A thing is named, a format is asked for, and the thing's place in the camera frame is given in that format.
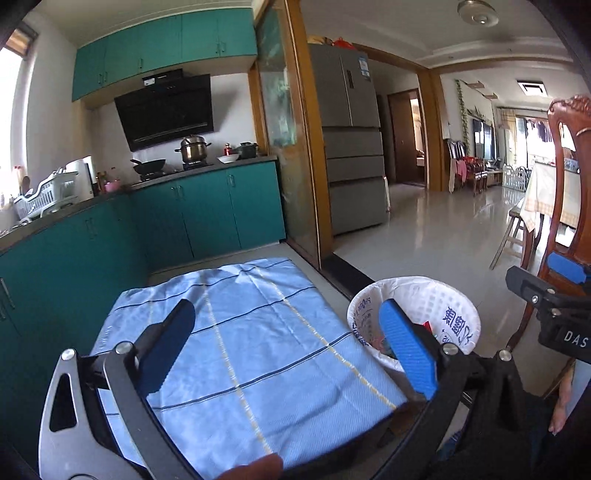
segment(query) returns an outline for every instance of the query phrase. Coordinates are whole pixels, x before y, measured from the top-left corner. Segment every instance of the blue cloth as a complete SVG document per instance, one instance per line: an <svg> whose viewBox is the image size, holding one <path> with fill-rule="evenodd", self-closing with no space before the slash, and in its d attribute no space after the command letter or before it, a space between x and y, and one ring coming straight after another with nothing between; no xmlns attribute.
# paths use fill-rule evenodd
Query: blue cloth
<svg viewBox="0 0 591 480"><path fill-rule="evenodd" d="M277 452L286 468L368 431L405 401L394 382L288 259L227 265L123 292L92 353L135 340L180 299L196 323L156 416L206 480ZM122 453L143 463L109 391L101 399Z"/></svg>

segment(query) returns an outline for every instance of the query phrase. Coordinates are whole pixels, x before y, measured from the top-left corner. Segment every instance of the lower cabinet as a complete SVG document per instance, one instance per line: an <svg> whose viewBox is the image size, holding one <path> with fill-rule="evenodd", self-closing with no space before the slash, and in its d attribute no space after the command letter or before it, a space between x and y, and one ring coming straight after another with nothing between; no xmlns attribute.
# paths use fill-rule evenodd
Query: lower cabinet
<svg viewBox="0 0 591 480"><path fill-rule="evenodd" d="M128 202L101 202L0 255L0 434L32 466L59 355L88 354L121 292L146 284Z"/></svg>
<svg viewBox="0 0 591 480"><path fill-rule="evenodd" d="M285 238L272 161L168 181L131 198L152 270Z"/></svg>

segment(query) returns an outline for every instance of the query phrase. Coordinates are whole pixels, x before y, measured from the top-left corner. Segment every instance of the stainless steel pot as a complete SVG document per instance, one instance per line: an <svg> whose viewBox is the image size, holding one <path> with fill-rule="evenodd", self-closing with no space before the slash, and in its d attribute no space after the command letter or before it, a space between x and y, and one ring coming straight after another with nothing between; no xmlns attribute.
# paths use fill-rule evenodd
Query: stainless steel pot
<svg viewBox="0 0 591 480"><path fill-rule="evenodd" d="M183 161L185 163L195 163L203 161L207 158L207 147L211 143L205 143L203 137L192 135L181 140L181 148L177 148L175 152L181 152Z"/></svg>

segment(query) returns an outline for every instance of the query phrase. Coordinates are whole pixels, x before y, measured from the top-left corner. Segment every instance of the refrigerator label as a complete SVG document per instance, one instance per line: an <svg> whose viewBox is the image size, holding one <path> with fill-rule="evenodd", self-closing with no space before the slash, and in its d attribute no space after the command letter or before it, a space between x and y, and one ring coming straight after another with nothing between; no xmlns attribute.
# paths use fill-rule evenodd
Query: refrigerator label
<svg viewBox="0 0 591 480"><path fill-rule="evenodd" d="M368 80L369 78L369 66L368 61L365 60L364 57L359 57L359 69L361 70L361 75L363 75Z"/></svg>

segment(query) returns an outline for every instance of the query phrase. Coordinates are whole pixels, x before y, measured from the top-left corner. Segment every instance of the ceiling light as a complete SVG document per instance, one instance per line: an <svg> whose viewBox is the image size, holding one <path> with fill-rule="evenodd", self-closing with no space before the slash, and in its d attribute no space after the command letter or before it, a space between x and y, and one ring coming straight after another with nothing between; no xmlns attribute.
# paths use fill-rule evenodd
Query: ceiling light
<svg viewBox="0 0 591 480"><path fill-rule="evenodd" d="M528 97L538 96L538 97L547 97L548 93L546 92L546 87L544 86L543 82L528 82L525 80L517 80L521 90L523 93L526 94Z"/></svg>
<svg viewBox="0 0 591 480"><path fill-rule="evenodd" d="M494 27L499 22L495 9L483 0L463 0L457 6L457 12L470 25Z"/></svg>

